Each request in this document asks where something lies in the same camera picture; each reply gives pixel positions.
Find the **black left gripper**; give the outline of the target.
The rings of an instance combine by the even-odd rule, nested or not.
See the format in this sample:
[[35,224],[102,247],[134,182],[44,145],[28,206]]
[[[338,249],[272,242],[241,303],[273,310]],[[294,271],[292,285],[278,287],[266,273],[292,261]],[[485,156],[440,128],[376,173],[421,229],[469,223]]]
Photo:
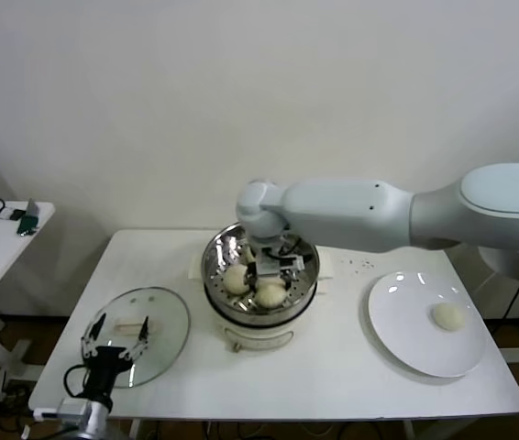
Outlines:
[[130,344],[126,349],[120,346],[99,346],[97,339],[105,322],[101,313],[87,327],[81,338],[82,357],[88,370],[88,378],[83,386],[86,399],[109,398],[118,375],[130,370],[130,360],[137,360],[149,347],[149,318],[142,324],[133,324],[127,330]]

